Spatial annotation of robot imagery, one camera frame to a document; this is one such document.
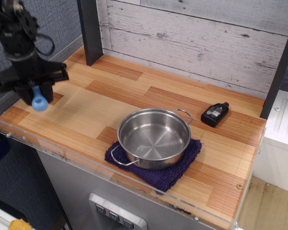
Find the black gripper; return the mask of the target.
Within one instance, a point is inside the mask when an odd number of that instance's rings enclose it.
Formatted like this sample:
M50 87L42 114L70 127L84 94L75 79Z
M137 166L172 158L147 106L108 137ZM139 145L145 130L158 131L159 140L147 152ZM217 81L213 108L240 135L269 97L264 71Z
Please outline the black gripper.
M4 52L11 66L0 72L0 91L15 90L21 99L32 105L33 88L39 86L47 102L53 101L52 86L58 81L69 79L64 63L43 60L36 49L27 54Z

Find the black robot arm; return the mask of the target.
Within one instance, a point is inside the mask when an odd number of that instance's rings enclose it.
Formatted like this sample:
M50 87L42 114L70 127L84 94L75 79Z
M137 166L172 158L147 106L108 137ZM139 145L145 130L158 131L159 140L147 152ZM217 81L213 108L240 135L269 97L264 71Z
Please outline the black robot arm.
M0 43L11 67L0 72L0 92L14 91L33 107L38 102L53 101L52 86L68 80L66 64L46 61L36 47L38 37L50 40L38 33L35 17L26 10L20 0L0 0Z

